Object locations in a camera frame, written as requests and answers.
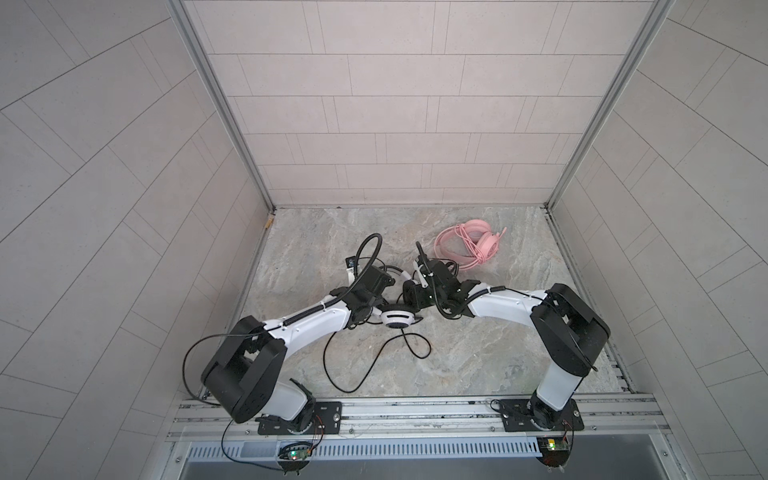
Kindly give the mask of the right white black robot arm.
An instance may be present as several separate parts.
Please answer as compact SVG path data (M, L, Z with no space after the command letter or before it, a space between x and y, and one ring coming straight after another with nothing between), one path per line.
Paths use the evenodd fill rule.
M461 281L441 260L423 257L416 274L403 285L403 300L420 311L435 307L447 320L496 318L532 327L550 357L550 365L524 407L521 417L533 427L552 431L574 429L572 397L610 336L610 327L569 286L555 283L546 290L521 291Z

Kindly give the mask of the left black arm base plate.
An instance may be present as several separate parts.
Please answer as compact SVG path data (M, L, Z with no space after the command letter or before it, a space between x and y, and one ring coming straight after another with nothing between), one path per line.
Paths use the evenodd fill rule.
M342 414L342 403L310 401L298 415L286 420L276 415L259 418L258 434L266 435L309 435L312 433L338 434Z

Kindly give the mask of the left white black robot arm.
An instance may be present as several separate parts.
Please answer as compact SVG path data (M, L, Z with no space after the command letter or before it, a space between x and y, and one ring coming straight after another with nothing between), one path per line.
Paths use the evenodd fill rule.
M316 400L299 382L279 380L284 361L322 337L365 322L394 284L388 272L372 266L307 309L264 322L242 318L203 369L203 386L238 424L261 415L304 432L314 420Z

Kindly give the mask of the pink headphones with cable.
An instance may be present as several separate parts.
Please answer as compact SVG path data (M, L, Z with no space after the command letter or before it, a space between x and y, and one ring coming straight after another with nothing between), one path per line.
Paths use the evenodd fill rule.
M504 227L494 233L488 222L472 219L440 232L434 240L433 249L440 259L455 262L460 271L468 271L487 263L497 254L506 232L507 228ZM448 243L454 238L462 241L464 253L448 249Z

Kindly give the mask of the white black headphones with cable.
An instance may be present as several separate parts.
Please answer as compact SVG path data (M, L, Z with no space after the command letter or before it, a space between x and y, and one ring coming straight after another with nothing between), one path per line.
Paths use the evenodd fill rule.
M422 334L406 332L407 328L420 323L423 320L422 316L418 315L412 307L409 307L401 303L390 304L386 298L382 300L381 306L382 308L376 307L371 310L372 316L380 318L380 321L378 323L374 322L374 325L376 324L384 325L387 328L398 330L399 334L393 337L390 337L381 345L378 352L374 356L370 366L366 370L365 374L362 376L362 378L354 388L345 389L340 387L331 376L328 369L328 364L327 364L327 355L328 355L329 347L331 346L331 342L334 340L337 333L336 332L332 333L328 338L328 340L326 341L325 346L323 348L323 353L322 353L323 371L329 383L338 392L341 392L344 394L356 393L364 385L365 381L368 379L369 375L372 373L373 369L376 366L376 363L378 362L385 348L395 340L402 339L408 351L411 353L411 355L416 357L419 360L424 360L431 355L432 344L426 337L424 337ZM410 341L409 341L410 337L418 337L424 340L428 346L428 351L424 355L417 354L414 348L410 344Z

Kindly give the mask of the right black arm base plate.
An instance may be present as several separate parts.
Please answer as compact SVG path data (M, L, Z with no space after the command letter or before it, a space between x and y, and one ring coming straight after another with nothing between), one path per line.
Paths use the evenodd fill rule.
M570 399L562 410L538 398L492 400L490 408L501 419L506 432L565 432L583 431L584 422L579 407Z

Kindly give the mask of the aluminium mounting rail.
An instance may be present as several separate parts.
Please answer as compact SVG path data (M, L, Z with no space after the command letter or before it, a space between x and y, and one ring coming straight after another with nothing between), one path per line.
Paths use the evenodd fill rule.
M341 413L330 422L339 431L332 439L501 436L505 426L516 435L544 436L529 421L503 413L500 396L341 398ZM577 394L575 408L564 415L581 435L644 434L671 431L652 394ZM225 428L234 439L256 437L260 425L251 420L230 424L222 408L183 401L173 415L167 440L213 440Z

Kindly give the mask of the left circuit board green led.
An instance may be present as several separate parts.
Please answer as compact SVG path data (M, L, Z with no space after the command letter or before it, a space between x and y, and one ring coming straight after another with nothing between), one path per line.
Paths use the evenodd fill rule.
M312 456L314 445L311 442L300 441L280 447L277 459L279 463L307 462Z

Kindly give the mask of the right circuit board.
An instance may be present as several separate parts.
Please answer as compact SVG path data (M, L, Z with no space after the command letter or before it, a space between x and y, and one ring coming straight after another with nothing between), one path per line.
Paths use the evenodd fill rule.
M537 445L541 456L537 460L551 468L559 468L567 464L571 445L564 437L537 437Z

